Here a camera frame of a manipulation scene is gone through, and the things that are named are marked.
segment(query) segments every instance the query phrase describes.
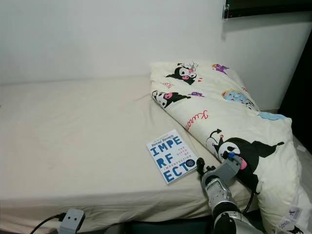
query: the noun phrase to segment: black cable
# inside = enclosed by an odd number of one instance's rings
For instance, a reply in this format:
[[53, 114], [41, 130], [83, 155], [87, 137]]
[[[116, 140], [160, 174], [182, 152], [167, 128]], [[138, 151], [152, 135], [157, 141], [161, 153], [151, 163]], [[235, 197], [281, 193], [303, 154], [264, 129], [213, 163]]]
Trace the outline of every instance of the black cable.
[[247, 213], [247, 211], [248, 211], [248, 209], [249, 209], [249, 207], [250, 207], [250, 205], [251, 205], [251, 203], [252, 203], [252, 201], [253, 201], [253, 198], [254, 198], [254, 192], [252, 191], [252, 194], [250, 195], [248, 204], [247, 204], [246, 208], [245, 208], [244, 211], [243, 211], [243, 215], [244, 215], [245, 213]]
[[41, 227], [44, 223], [46, 223], [47, 221], [54, 219], [54, 218], [58, 218], [59, 221], [63, 221], [64, 217], [65, 217], [66, 213], [61, 213], [61, 214], [57, 214], [55, 216], [51, 216], [49, 218], [47, 218], [46, 220], [42, 221], [40, 224], [38, 224], [32, 231], [30, 234], [33, 234], [39, 227]]

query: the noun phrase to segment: cartoon print pillow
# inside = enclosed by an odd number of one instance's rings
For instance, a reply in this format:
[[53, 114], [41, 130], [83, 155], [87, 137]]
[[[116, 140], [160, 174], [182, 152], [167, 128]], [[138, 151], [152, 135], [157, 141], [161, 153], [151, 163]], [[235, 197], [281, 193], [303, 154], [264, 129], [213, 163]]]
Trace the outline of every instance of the cartoon print pillow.
[[[260, 112], [239, 76], [208, 61], [155, 63], [153, 99], [220, 161], [243, 159], [237, 177], [258, 194], [263, 224], [308, 233], [312, 205], [300, 186], [291, 119]], [[294, 220], [289, 211], [300, 211]]]

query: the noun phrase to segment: beige bed sheet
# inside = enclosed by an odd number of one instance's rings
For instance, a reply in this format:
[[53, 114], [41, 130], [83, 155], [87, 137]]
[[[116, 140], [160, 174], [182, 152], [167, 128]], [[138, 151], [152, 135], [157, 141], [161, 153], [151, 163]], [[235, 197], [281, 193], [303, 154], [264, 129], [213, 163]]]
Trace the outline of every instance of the beige bed sheet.
[[[145, 144], [176, 129], [197, 156], [218, 162], [149, 90], [148, 77], [2, 86], [0, 229], [29, 233], [71, 207], [85, 211], [81, 231], [210, 214], [197, 173], [166, 185]], [[230, 189], [246, 206], [249, 191], [238, 181]]]

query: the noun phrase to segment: white wall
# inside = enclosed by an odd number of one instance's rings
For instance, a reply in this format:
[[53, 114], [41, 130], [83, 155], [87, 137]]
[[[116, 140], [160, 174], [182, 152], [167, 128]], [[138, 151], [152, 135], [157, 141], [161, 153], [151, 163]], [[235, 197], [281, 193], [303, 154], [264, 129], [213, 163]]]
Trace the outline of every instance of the white wall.
[[277, 108], [311, 14], [221, 21], [222, 0], [0, 0], [2, 83], [136, 76], [149, 63], [213, 59]]

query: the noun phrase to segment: book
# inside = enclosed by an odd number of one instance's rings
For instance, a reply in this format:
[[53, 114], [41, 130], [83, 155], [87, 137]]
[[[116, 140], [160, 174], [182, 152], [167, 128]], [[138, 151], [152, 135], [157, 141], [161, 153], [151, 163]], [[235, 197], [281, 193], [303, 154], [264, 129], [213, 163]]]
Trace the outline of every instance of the book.
[[167, 184], [196, 168], [197, 157], [176, 130], [147, 143], [147, 148]]

